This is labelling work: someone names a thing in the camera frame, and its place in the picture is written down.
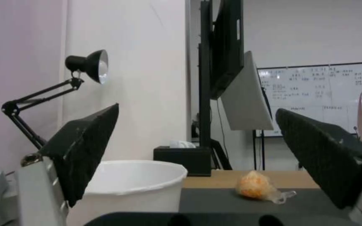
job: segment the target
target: tissue box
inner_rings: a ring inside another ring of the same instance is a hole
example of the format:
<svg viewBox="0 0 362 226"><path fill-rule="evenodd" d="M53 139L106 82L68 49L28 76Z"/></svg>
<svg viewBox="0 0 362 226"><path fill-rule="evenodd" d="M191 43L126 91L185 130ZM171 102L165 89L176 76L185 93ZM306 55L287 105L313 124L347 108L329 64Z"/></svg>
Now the tissue box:
<svg viewBox="0 0 362 226"><path fill-rule="evenodd" d="M183 165L188 170L188 176L211 176L210 148L159 146L153 150L153 160Z"/></svg>

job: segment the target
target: orange in plastic bag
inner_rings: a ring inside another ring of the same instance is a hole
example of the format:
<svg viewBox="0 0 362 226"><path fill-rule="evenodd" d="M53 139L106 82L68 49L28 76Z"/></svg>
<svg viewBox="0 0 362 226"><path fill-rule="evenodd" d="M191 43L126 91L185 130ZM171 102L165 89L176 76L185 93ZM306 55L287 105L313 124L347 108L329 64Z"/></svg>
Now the orange in plastic bag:
<svg viewBox="0 0 362 226"><path fill-rule="evenodd" d="M253 170L243 176L237 183L238 194L253 199L270 200L276 204L283 204L286 199L296 195L295 191L280 192L267 176Z"/></svg>

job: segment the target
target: white wall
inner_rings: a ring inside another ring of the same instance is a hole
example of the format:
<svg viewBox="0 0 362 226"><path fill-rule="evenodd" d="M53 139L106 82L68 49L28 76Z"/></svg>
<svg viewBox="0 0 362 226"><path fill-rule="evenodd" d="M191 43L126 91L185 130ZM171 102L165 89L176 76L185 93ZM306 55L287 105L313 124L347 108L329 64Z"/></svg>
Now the white wall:
<svg viewBox="0 0 362 226"><path fill-rule="evenodd" d="M66 0L0 0L0 168L6 172L36 148L1 105L58 83L65 7ZM56 131L57 111L55 100L20 115L48 139Z"/></svg>
<svg viewBox="0 0 362 226"><path fill-rule="evenodd" d="M100 86L83 76L80 90L64 98L63 121L118 102L104 160L151 159L155 147L187 139L185 6L170 0L69 0L66 54L106 49L110 80Z"/></svg>
<svg viewBox="0 0 362 226"><path fill-rule="evenodd" d="M214 1L214 16L219 0ZM362 1L244 0L244 48L258 67L295 66L362 61ZM199 0L191 2L191 113L198 112L196 46ZM250 132L231 131L221 101L220 113L230 162L235 169L252 169ZM222 141L216 102L212 137ZM266 139L266 169L294 170L296 159L281 138Z"/></svg>

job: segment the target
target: metal bolt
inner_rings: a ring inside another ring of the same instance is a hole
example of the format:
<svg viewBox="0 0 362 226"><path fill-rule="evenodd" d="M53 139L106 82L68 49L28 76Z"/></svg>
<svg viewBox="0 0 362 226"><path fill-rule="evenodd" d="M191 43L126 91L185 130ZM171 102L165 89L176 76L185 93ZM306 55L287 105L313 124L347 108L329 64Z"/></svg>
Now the metal bolt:
<svg viewBox="0 0 362 226"><path fill-rule="evenodd" d="M22 158L20 165L25 167L41 161L43 161L43 156L39 153L30 153Z"/></svg>

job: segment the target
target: white bucket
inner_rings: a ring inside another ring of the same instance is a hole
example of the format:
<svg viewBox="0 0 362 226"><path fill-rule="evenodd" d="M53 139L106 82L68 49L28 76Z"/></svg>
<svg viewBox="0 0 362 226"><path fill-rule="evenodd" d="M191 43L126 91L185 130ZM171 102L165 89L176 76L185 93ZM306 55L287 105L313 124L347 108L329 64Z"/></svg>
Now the white bucket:
<svg viewBox="0 0 362 226"><path fill-rule="evenodd" d="M101 162L83 198L69 210L69 226L112 212L178 212L187 170L178 164L124 160Z"/></svg>

